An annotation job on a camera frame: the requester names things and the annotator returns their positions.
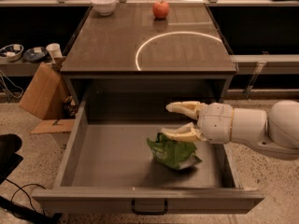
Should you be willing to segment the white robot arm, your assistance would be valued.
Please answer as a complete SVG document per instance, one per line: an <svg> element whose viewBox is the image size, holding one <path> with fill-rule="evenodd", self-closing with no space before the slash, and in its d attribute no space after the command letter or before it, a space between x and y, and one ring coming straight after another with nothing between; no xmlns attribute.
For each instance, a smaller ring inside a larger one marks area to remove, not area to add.
<svg viewBox="0 0 299 224"><path fill-rule="evenodd" d="M295 101L278 102L269 112L220 103L174 102L166 110L192 122L177 129L163 128L162 133L176 141L238 143L265 156L291 161L299 158L298 109Z"/></svg>

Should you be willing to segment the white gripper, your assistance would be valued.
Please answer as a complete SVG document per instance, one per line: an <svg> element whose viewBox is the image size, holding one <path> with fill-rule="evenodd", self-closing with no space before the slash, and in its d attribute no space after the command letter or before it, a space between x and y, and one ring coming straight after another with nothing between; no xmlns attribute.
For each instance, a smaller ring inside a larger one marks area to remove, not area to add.
<svg viewBox="0 0 299 224"><path fill-rule="evenodd" d="M198 101L174 102L166 107L168 112L179 113L198 120L196 128L192 122L177 129L162 128L161 132L178 142L208 141L210 144L225 144L230 141L234 109L230 105L213 103L206 105Z"/></svg>

